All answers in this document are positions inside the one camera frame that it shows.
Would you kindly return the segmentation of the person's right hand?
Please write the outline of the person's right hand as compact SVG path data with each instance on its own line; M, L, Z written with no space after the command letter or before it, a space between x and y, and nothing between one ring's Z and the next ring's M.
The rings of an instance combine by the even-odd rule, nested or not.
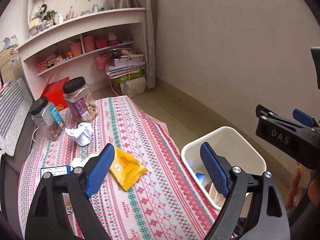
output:
M285 203L285 209L289 210L294 205L298 204L298 201L302 195L302 189L307 189L308 197L311 202L318 207L319 206L319 172L315 173L311 178L311 170L303 166L301 163L296 162L298 168L292 176L290 182L290 189L287 194L287 201Z

